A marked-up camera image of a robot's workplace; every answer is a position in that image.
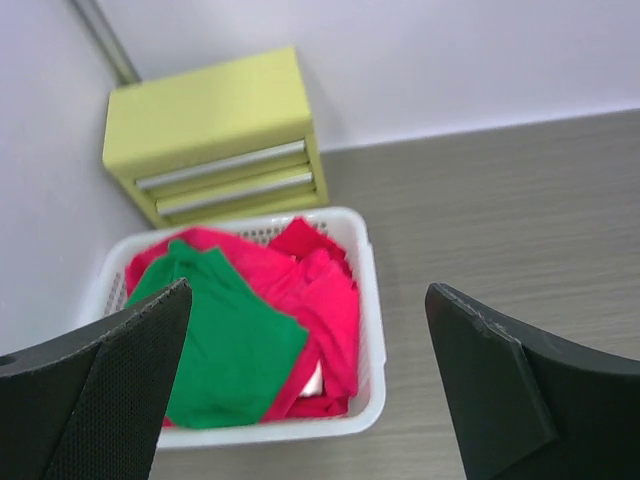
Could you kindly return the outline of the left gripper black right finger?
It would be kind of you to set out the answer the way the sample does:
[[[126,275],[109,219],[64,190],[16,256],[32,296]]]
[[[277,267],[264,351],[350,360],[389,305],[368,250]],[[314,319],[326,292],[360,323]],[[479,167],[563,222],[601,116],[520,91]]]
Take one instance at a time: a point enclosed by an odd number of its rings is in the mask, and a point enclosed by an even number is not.
[[[638,361],[444,283],[429,285],[425,312],[467,478],[638,478]]]

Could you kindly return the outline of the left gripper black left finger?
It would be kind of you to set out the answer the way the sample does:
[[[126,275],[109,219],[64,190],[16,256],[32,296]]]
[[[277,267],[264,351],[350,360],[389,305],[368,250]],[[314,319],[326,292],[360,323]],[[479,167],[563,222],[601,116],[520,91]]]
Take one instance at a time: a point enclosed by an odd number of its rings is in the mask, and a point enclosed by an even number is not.
[[[4,479],[146,479],[186,338],[184,279],[1,358]]]

